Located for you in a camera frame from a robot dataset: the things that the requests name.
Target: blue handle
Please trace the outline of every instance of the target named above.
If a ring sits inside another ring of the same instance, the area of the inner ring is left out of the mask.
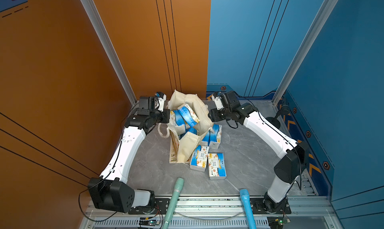
[[[255,218],[253,217],[253,212],[251,208],[251,203],[249,201],[249,193],[247,189],[240,190],[240,198],[243,202],[245,215],[247,216],[248,226],[250,229],[256,229]]]

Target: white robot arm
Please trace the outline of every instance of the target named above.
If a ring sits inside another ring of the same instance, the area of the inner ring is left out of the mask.
[[[140,97],[139,107],[127,118],[121,141],[99,178],[91,178],[88,190],[95,208],[128,212],[140,207],[144,212],[154,208],[154,192],[133,190],[127,185],[129,169],[137,149],[156,123],[168,123],[170,110],[164,109],[166,95]]]
[[[209,113],[212,121],[226,120],[228,123],[229,120],[234,120],[237,126],[237,123],[244,125],[262,138],[281,159],[274,168],[276,176],[272,185],[264,195],[264,205],[271,213],[285,207],[286,193],[308,163],[308,145],[299,144],[282,133],[253,105],[249,103],[240,105],[233,91],[220,95],[215,92],[212,100],[216,105],[216,108]]]

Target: gray marble surface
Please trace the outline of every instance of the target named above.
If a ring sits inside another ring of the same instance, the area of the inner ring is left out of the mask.
[[[264,117],[276,114],[271,102],[252,102]],[[214,107],[212,101],[205,103],[209,109]],[[210,180],[208,169],[201,172],[189,169],[189,164],[170,164],[170,138],[162,138],[155,129],[137,150],[127,184],[133,189],[153,190],[159,196],[171,194],[176,179],[181,177],[184,179],[181,194],[238,195],[240,189],[246,188],[251,195],[264,195],[275,177],[273,167],[279,158],[266,142],[248,128],[239,125],[237,129],[232,129],[225,121],[218,124],[223,125],[222,141],[218,150],[210,152],[224,153],[226,179]],[[281,124],[281,130],[286,133],[284,124]],[[303,195],[297,185],[289,194]]]

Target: black base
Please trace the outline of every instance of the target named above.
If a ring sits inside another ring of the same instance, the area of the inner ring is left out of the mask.
[[[165,216],[165,213],[167,212],[168,204],[169,204],[170,199],[169,198],[155,198],[155,204],[159,206],[160,208],[160,213]],[[270,212],[266,211],[265,205],[263,203],[264,198],[251,198],[250,203],[252,205],[252,212],[254,215],[257,214],[270,214]],[[286,198],[283,200],[283,205],[285,206],[285,214],[291,214],[291,208],[286,205],[288,205],[288,202],[286,201]],[[282,214],[283,212],[283,207],[279,207],[278,211],[276,211],[276,214]],[[142,210],[139,210],[137,207],[136,208],[131,208],[131,210],[128,212],[130,215],[146,215],[148,214],[147,212],[143,212]]]
[[[266,120],[269,121],[277,129],[280,129],[280,121],[278,121],[277,119],[275,119],[273,117],[267,117]]]
[[[288,204],[288,198],[285,196],[281,202],[274,202],[268,195],[268,192],[264,195],[263,205],[265,206],[265,211],[269,214],[282,213],[291,214],[291,208]]]

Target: black cable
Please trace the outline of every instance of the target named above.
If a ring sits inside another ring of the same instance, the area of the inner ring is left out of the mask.
[[[11,150],[9,150],[9,149],[3,147],[3,146],[0,146],[0,148],[3,148],[4,150],[9,151],[9,152],[11,152],[11,153],[13,153],[13,154],[15,154],[15,155],[17,155],[17,156],[20,156],[21,158],[24,158],[24,159],[26,159],[26,160],[28,160],[28,161],[34,163],[34,164],[37,164],[37,165],[39,165],[39,166],[41,166],[41,167],[44,167],[45,169],[48,169],[48,170],[50,170],[50,171],[52,171],[52,172],[54,172],[54,173],[56,173],[56,174],[59,174],[59,175],[61,175],[61,176],[64,176],[65,178],[68,178],[68,179],[70,179],[71,181],[74,181],[74,182],[76,182],[76,183],[79,183],[80,185],[86,186],[86,185],[84,185],[83,183],[80,183],[80,182],[78,182],[78,181],[75,181],[74,179],[69,178],[69,177],[67,177],[67,176],[65,176],[65,175],[63,175],[63,174],[61,174],[61,173],[58,173],[57,171],[54,171],[54,170],[52,170],[52,169],[49,169],[48,167],[43,166],[43,165],[41,165],[41,164],[39,164],[39,163],[37,163],[37,162],[31,160],[31,159],[28,159],[28,158],[26,158],[25,156],[22,156],[22,155],[20,155],[20,154],[17,154],[16,152],[13,152],[13,151],[11,151]]]
[[[263,119],[262,119],[262,117],[260,115],[260,111],[258,111],[258,113],[259,113],[260,120],[265,123],[265,121],[263,121]],[[299,189],[301,190],[301,160],[300,160],[299,153],[297,152],[296,147],[293,146],[284,136],[282,136],[279,132],[277,132],[273,127],[271,127],[271,129],[274,130],[277,134],[279,134],[284,140],[286,140],[289,143],[289,145],[292,146],[292,149],[294,150],[295,154],[297,155],[297,158],[299,159],[299,165],[300,165],[300,187],[299,187]]]
[[[157,13],[159,14],[159,23],[160,23],[161,37],[163,38],[164,53],[165,53],[165,55],[166,55],[166,62],[167,62],[168,75],[169,75],[169,83],[170,83],[170,90],[173,91],[173,89],[172,89],[172,82],[171,82],[171,80],[170,80],[170,72],[169,72],[169,66],[168,66],[168,59],[167,59],[167,52],[166,52],[166,44],[164,43],[163,29],[161,28],[160,12],[159,12],[159,6],[158,6],[158,4],[157,4],[157,0],[156,0],[156,6],[157,6]]]
[[[225,120],[225,121],[227,122],[228,126],[231,127],[231,128],[233,128],[233,129],[237,129],[237,128],[239,127],[239,125],[237,124],[237,121],[235,121],[235,122],[236,122],[236,127],[233,127],[233,126],[229,125],[229,122],[228,122],[228,121],[230,121],[230,120],[231,120],[231,119],[226,119],[226,120]]]
[[[260,72],[259,79],[257,80],[257,83],[256,83],[256,86],[255,86],[255,89],[253,90],[252,96],[253,96],[253,94],[254,94],[255,91],[256,91],[257,84],[259,84],[260,77],[262,76],[262,73],[263,73],[263,70],[264,70],[264,67],[265,67],[265,64],[266,64],[266,60],[268,59],[269,53],[271,52],[273,42],[275,41],[275,38],[276,38],[276,35],[277,35],[277,31],[279,30],[281,21],[283,20],[283,16],[284,16],[285,10],[287,9],[288,3],[289,3],[289,0],[287,1],[287,4],[285,5],[285,9],[284,9],[284,11],[283,11],[283,15],[281,16],[279,25],[277,26],[275,36],[273,37],[273,40],[272,40],[272,43],[271,43],[271,47],[269,48],[268,54],[266,55],[266,59],[265,59],[265,61],[264,61],[264,65],[263,65],[262,71]]]
[[[174,64],[173,64],[172,46],[171,46],[171,44],[170,44],[170,36],[169,36],[169,28],[168,28],[168,19],[167,19],[167,10],[166,10],[166,2],[165,2],[165,0],[163,0],[163,3],[164,3],[164,13],[165,13],[165,15],[166,15],[166,23],[167,23],[167,31],[168,31],[168,40],[169,40],[170,57],[171,57],[171,60],[172,60],[173,76],[174,76],[174,78],[175,78],[175,86],[176,86],[176,90],[177,90],[177,82],[176,82],[175,66],[174,66]]]
[[[243,97],[243,96],[240,96],[237,92],[235,92],[235,94],[238,96],[238,97],[242,97],[242,98],[245,98],[245,99],[247,99],[248,100],[248,98],[246,98],[246,97]],[[265,123],[265,121],[263,121],[263,119],[262,119],[262,117],[260,116],[260,111],[258,111],[257,110],[257,112],[259,113],[259,117],[260,117],[260,119],[261,119],[261,121],[262,122],[264,122]],[[297,149],[296,149],[296,147],[295,146],[293,146],[284,136],[282,136],[279,132],[277,132],[273,127],[271,127],[271,129],[272,130],[274,130],[277,134],[279,134],[284,140],[286,140],[291,146],[292,146],[292,148],[294,149],[294,152],[295,152],[295,154],[297,155],[297,158],[299,159],[299,162],[300,162],[300,186],[299,186],[299,183],[295,180],[295,182],[297,183],[297,186],[299,187],[299,189],[301,190],[301,161],[300,161],[300,157],[299,157],[299,153],[297,152]]]
[[[133,107],[129,110],[127,116],[124,117],[124,119],[123,119],[122,121],[124,121],[125,118],[127,118],[127,117],[129,116],[129,114],[131,113],[131,111],[133,110],[133,108],[134,108],[136,105],[137,105],[137,103],[136,103],[135,105],[133,105]],[[119,139],[119,141],[118,141],[118,143],[120,143],[119,150],[118,150],[118,154],[117,154],[117,156],[116,156],[115,163],[113,163],[112,169],[115,168],[115,166],[116,166],[116,162],[118,161],[118,158],[119,158],[119,155],[120,155],[120,149],[121,149],[121,145],[122,145],[122,141],[121,141],[121,140],[122,140],[123,133],[124,133],[123,128],[124,128],[124,127],[122,127],[122,129],[121,129],[121,136],[120,136],[120,139]],[[80,204],[80,195],[81,195],[81,193],[84,193],[84,192],[88,191],[89,189],[94,188],[95,186],[97,186],[97,185],[100,184],[101,182],[105,181],[105,180],[107,179],[107,177],[108,177],[111,173],[112,173],[112,172],[110,171],[110,172],[108,173],[108,175],[107,175],[106,177],[104,177],[101,181],[99,181],[98,183],[94,184],[94,185],[91,186],[90,188],[87,188],[86,190],[84,190],[84,191],[82,191],[82,192],[79,193],[78,202],[79,202],[79,208],[80,208],[80,211],[81,211],[81,213],[83,214],[83,216],[84,216],[86,219],[90,220],[90,221],[93,221],[93,222],[103,222],[103,221],[108,220],[108,219],[111,218],[114,214],[117,213],[117,212],[113,213],[113,214],[112,214],[111,216],[109,216],[107,219],[100,220],[100,221],[96,221],[96,220],[93,220],[93,219],[91,219],[91,218],[89,218],[89,217],[87,217],[87,216],[85,215],[85,213],[83,212],[83,209],[81,208],[81,204]]]
[[[112,166],[112,169],[115,167],[116,162],[118,161],[119,154],[120,154],[121,144],[122,144],[122,142],[120,143],[119,151],[118,151],[118,155],[117,155],[117,157],[116,157],[115,163],[114,163],[113,166]],[[108,219],[111,218],[114,214],[117,213],[117,211],[116,211],[116,212],[113,213],[111,216],[109,216],[107,219],[97,221],[97,220],[93,220],[93,219],[87,217],[87,216],[85,215],[85,213],[83,212],[83,209],[81,208],[81,205],[80,205],[80,195],[81,195],[81,193],[86,192],[86,191],[88,191],[89,189],[94,188],[95,186],[97,186],[97,185],[100,184],[101,182],[105,181],[105,180],[107,179],[107,177],[108,177],[111,173],[112,173],[112,172],[110,171],[110,172],[108,173],[108,175],[107,175],[106,177],[104,177],[101,181],[99,181],[98,183],[94,184],[94,185],[91,186],[90,188],[87,188],[86,190],[83,190],[82,192],[79,193],[79,198],[78,198],[78,200],[79,200],[79,208],[80,208],[80,211],[81,211],[81,213],[83,214],[83,216],[84,216],[86,219],[90,220],[90,221],[93,221],[93,222],[103,222],[103,221],[108,220]]]
[[[8,120],[12,121],[13,123],[15,123],[16,125],[20,126],[21,128],[23,128],[24,130],[28,131],[29,133],[31,133],[32,135],[36,136],[37,138],[39,138],[40,140],[44,141],[46,144],[50,145],[51,147],[55,148],[56,150],[60,151],[61,153],[63,153],[64,155],[68,156],[69,158],[71,158],[72,160],[74,160],[75,162],[79,163],[80,165],[84,166],[83,164],[81,164],[80,162],[78,162],[77,160],[73,159],[72,157],[70,157],[69,155],[65,154],[63,151],[57,149],[55,146],[53,146],[52,144],[48,143],[46,140],[44,140],[43,138],[41,138],[40,136],[36,135],[35,133],[31,132],[30,130],[28,130],[27,128],[25,128],[24,126],[20,125],[19,123],[17,123],[16,121],[12,120],[11,118],[9,118],[8,116],[4,115],[3,113],[0,112],[0,115],[4,116],[5,118],[7,118]],[[96,172],[94,172],[93,170],[89,169],[88,167],[84,166],[85,168],[87,168],[88,170],[92,171],[93,173],[97,174]]]
[[[265,52],[266,46],[268,45],[269,37],[270,37],[271,34],[272,34],[273,26],[275,25],[275,21],[276,21],[277,15],[278,15],[278,13],[279,13],[280,6],[281,6],[281,3],[282,3],[282,2],[283,2],[283,0],[280,1],[279,7],[277,8],[276,16],[275,16],[275,19],[273,20],[271,30],[269,31],[268,39],[266,40],[265,47],[264,47],[264,50],[263,50],[263,53],[262,53],[262,57],[261,57],[261,59],[260,59],[259,65],[257,66],[257,71],[259,70],[260,64],[261,64],[261,62],[262,62],[262,59],[263,59],[263,56],[264,56],[264,52]],[[257,76],[257,71],[256,71],[256,74],[255,74],[255,77],[253,78],[253,82],[252,82],[251,88],[250,88],[250,90],[249,90],[248,96],[251,94],[251,90],[252,90],[252,87],[253,87],[253,83],[255,82],[255,79],[256,79],[256,76]]]
[[[70,167],[70,166],[68,166],[68,165],[66,165],[66,164],[64,164],[64,163],[62,163],[61,161],[59,161],[59,160],[57,160],[57,159],[53,158],[52,156],[50,156],[50,155],[48,155],[48,154],[44,153],[43,151],[41,151],[41,150],[37,149],[36,147],[33,147],[33,146],[29,145],[29,144],[28,144],[28,143],[26,143],[25,141],[23,141],[23,140],[21,140],[21,139],[17,138],[16,136],[14,136],[14,135],[12,135],[12,134],[8,133],[7,131],[5,131],[5,130],[3,130],[3,129],[1,129],[1,128],[0,128],[0,131],[2,131],[2,132],[4,132],[4,133],[6,133],[6,134],[8,134],[8,135],[12,136],[12,137],[13,137],[13,138],[15,138],[16,140],[19,140],[19,141],[21,141],[22,143],[26,144],[27,146],[30,146],[31,148],[35,149],[36,151],[38,151],[38,152],[40,152],[40,153],[42,153],[42,154],[44,154],[44,155],[48,156],[48,157],[49,157],[49,158],[51,158],[51,159],[54,159],[55,161],[59,162],[60,164],[63,164],[64,166],[68,167],[69,169],[72,169],[72,170],[74,170],[75,172],[77,172],[77,173],[79,173],[79,174],[81,174],[81,175],[85,176],[86,178],[89,178],[89,179],[90,179],[90,177],[88,177],[88,176],[86,176],[86,175],[82,174],[81,172],[79,172],[79,171],[77,171],[77,170],[73,169],[72,167]]]
[[[153,128],[155,128],[155,126],[156,126],[156,123],[152,126],[152,128],[148,131],[147,134],[149,134],[153,130]]]
[[[262,45],[262,41],[263,41],[263,38],[264,38],[264,34],[265,34],[265,30],[266,30],[266,26],[268,25],[268,21],[269,21],[269,18],[271,16],[271,12],[272,12],[272,9],[273,9],[273,5],[275,4],[275,0],[273,0],[273,3],[272,3],[272,7],[271,7],[271,11],[269,12],[269,15],[268,15],[268,20],[266,21],[266,24],[265,24],[265,28],[264,28],[264,32],[263,32],[263,36],[262,36],[262,39],[260,41],[260,45],[259,45],[259,49],[257,50],[257,54],[256,54],[256,57],[255,57],[255,61],[253,63],[253,67],[252,67],[252,70],[251,70],[251,74],[249,75],[249,79],[248,79],[248,83],[247,83],[247,87],[245,88],[245,92],[244,92],[244,96],[245,94],[247,93],[247,89],[248,89],[248,86],[249,86],[249,81],[251,80],[251,76],[252,76],[252,72],[253,72],[253,68],[255,67],[255,63],[256,63],[256,59],[257,59],[257,55],[259,54],[259,50],[260,50],[260,47]]]
[[[181,90],[181,79],[180,79],[179,56],[177,55],[177,44],[176,44],[175,21],[174,21],[174,19],[173,19],[172,0],[170,0],[170,10],[171,10],[171,12],[172,12],[173,35],[175,36],[176,59],[177,59],[177,69],[178,69],[178,71],[179,71],[180,92],[182,92],[182,90]]]

